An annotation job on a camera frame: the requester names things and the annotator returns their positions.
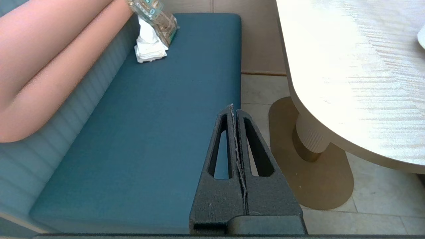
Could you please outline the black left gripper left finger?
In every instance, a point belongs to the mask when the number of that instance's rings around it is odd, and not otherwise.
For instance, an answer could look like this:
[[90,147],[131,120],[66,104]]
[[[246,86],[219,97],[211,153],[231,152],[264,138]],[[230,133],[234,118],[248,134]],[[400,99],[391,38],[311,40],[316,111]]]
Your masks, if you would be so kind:
[[[221,134],[226,133],[228,179],[214,177]],[[233,105],[217,116],[189,216],[190,233],[227,233],[228,223],[246,214],[246,185]]]

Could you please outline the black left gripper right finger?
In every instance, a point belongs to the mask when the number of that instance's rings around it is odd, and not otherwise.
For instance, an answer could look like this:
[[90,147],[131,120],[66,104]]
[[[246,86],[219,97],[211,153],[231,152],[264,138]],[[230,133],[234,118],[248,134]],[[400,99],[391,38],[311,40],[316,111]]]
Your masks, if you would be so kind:
[[253,118],[243,110],[236,112],[236,130],[246,213],[301,217],[302,209],[270,148]]

